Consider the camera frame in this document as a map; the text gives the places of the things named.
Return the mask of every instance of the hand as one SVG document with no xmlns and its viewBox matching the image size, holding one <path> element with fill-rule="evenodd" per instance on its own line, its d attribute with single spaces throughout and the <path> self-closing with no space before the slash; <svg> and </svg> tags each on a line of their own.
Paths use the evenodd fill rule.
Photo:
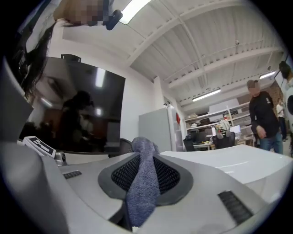
<svg viewBox="0 0 293 234">
<path fill-rule="evenodd" d="M 257 135 L 260 137 L 260 139 L 263 139 L 266 137 L 266 131 L 264 130 L 264 128 L 262 126 L 257 126 L 256 127 L 257 130 Z"/>
</svg>

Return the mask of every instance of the white refrigerator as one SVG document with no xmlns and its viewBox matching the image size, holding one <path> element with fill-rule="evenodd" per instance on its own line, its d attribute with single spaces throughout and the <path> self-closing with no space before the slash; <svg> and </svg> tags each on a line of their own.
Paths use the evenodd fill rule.
<svg viewBox="0 0 293 234">
<path fill-rule="evenodd" d="M 184 151 L 181 134 L 182 120 L 172 105 L 139 116 L 139 136 L 154 142 L 160 152 Z"/>
</svg>

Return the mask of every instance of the jeans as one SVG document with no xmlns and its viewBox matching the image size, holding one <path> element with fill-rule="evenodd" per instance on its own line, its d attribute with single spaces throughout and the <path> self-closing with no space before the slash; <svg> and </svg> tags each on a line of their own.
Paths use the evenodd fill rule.
<svg viewBox="0 0 293 234">
<path fill-rule="evenodd" d="M 274 137 L 260 139 L 260 148 L 270 151 L 274 148 L 275 153 L 283 154 L 283 142 L 280 133 L 277 133 Z"/>
<path fill-rule="evenodd" d="M 279 123 L 280 123 L 280 126 L 281 126 L 281 132 L 282 132 L 282 135 L 283 135 L 283 139 L 286 139 L 287 130 L 286 130 L 285 118 L 279 117 Z"/>
</svg>

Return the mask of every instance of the fluorescent light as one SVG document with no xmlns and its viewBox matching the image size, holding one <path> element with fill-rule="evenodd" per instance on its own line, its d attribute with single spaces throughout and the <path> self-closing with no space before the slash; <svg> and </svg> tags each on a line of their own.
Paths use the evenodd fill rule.
<svg viewBox="0 0 293 234">
<path fill-rule="evenodd" d="M 274 75 L 275 73 L 276 73 L 275 71 L 272 71 L 272 72 L 269 72 L 269 73 L 267 73 L 267 74 L 261 75 L 261 76 L 260 76 L 260 80 L 263 79 L 263 78 L 269 77 L 269 76 L 271 76 L 271 75 Z"/>
<path fill-rule="evenodd" d="M 128 24 L 130 20 L 151 0 L 132 0 L 122 11 L 123 17 L 120 22 Z"/>
<path fill-rule="evenodd" d="M 213 92 L 211 92 L 211 93 L 208 93 L 208 94 L 202 95 L 202 96 L 200 96 L 200 97 L 196 97 L 196 98 L 192 99 L 192 101 L 198 101 L 198 100 L 200 100 L 200 99 L 203 99 L 203 98 L 205 98 L 205 97 L 212 96 L 212 95 L 214 95 L 214 94 L 216 94 L 216 93 L 219 93 L 219 92 L 221 92 L 221 89 L 215 90 L 215 91 L 213 91 Z"/>
<path fill-rule="evenodd" d="M 96 109 L 96 115 L 97 116 L 101 116 L 102 115 L 102 109 L 101 108 L 97 108 Z"/>
<path fill-rule="evenodd" d="M 97 70 L 97 76 L 96 76 L 96 87 L 102 88 L 105 78 L 105 70 L 98 68 Z"/>
<path fill-rule="evenodd" d="M 52 107 L 53 104 L 51 102 L 49 102 L 48 100 L 44 99 L 44 98 L 41 98 L 42 102 L 47 105 L 48 107 Z"/>
</svg>

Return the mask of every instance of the white desk surface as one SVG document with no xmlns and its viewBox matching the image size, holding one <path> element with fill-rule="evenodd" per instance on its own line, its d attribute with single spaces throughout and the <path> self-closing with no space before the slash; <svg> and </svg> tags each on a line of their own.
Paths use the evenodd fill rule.
<svg viewBox="0 0 293 234">
<path fill-rule="evenodd" d="M 288 156 L 246 145 L 210 151 L 165 151 L 161 154 L 218 168 L 243 184 L 263 179 L 293 162 Z"/>
</svg>

